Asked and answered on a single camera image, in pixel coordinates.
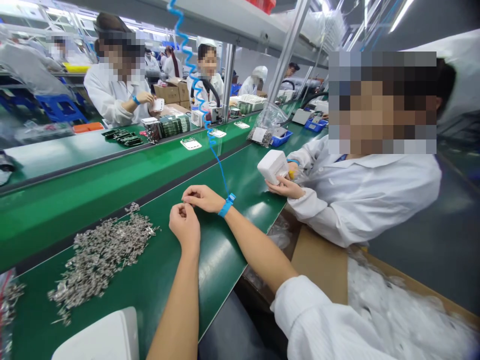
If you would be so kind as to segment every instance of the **plastic bag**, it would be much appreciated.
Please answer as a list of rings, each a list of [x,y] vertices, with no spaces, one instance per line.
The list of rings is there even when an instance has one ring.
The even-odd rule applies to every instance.
[[[255,126],[247,136],[247,140],[268,148],[274,130],[287,121],[287,115],[274,103],[267,103],[256,119]]]
[[[0,360],[10,360],[15,304],[25,285],[15,279],[15,269],[0,274]]]

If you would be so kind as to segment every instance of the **hand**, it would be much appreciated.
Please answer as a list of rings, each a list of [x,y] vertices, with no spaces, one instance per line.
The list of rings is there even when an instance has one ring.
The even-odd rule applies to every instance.
[[[200,251],[200,223],[190,204],[180,203],[171,208],[168,227],[180,242],[182,253]]]
[[[271,193],[282,195],[290,199],[300,199],[303,195],[305,195],[305,191],[300,187],[300,185],[281,176],[277,176],[276,178],[278,181],[280,181],[280,184],[278,185],[273,185],[265,180],[268,190]]]
[[[181,196],[183,202],[198,206],[208,213],[218,214],[225,205],[225,199],[207,185],[189,186]]]
[[[155,103],[154,96],[148,91],[142,91],[136,96],[136,99],[138,100],[138,102],[140,102],[140,104],[149,103],[150,105],[153,106]]]

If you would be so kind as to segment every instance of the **fluorescent light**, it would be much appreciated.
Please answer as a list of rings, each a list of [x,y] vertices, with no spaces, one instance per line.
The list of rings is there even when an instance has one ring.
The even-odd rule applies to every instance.
[[[406,0],[406,3],[403,5],[403,8],[401,9],[400,13],[396,17],[395,22],[393,23],[389,33],[391,33],[393,30],[397,28],[398,24],[400,23],[400,21],[402,20],[405,13],[407,12],[407,10],[409,9],[410,5],[412,5],[413,2],[414,0]]]

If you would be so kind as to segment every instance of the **metal pole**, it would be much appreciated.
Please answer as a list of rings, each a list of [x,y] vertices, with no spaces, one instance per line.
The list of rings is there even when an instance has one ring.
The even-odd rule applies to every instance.
[[[232,76],[234,74],[234,65],[235,65],[235,51],[237,50],[237,45],[227,44],[226,45],[226,69],[225,69],[225,78],[223,80],[223,111],[222,116],[225,122],[227,122],[229,115],[229,103],[230,103],[230,91],[232,88]]]
[[[284,74],[290,62],[290,57],[294,51],[295,42],[299,38],[300,30],[304,24],[305,16],[310,7],[311,0],[298,0],[295,7],[295,18],[293,19],[288,33],[286,34],[285,42],[283,43],[283,49],[281,55],[278,58],[278,64],[275,70],[275,78],[273,80],[273,86],[271,92],[268,94],[268,102],[274,103],[279,93],[280,84],[284,80]]]

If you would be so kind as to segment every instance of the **forearm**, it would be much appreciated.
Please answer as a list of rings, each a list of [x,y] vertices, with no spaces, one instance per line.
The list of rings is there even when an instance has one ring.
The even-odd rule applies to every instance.
[[[299,275],[270,238],[233,206],[225,215],[225,220],[248,264],[274,293],[285,281]]]
[[[197,359],[198,342],[199,255],[182,253],[147,360]]]

